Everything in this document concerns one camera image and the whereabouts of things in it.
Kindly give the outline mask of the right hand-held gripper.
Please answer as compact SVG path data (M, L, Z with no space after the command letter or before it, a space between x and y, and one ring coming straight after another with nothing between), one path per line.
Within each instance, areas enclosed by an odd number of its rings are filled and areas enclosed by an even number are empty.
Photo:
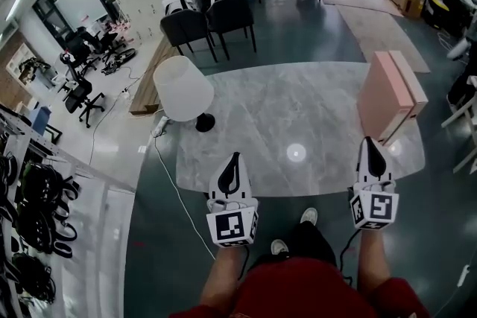
M357 183L350 209L357 229L380 230L395 222L399 195L387 149L365 136L358 153Z

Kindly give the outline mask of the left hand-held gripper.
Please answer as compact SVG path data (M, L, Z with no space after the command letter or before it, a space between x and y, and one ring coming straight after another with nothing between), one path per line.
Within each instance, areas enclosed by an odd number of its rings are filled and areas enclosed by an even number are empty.
M206 219L212 242L221 248L252 244L259 219L259 201L249 198L251 183L241 153L234 152L219 165L209 181L209 197Z

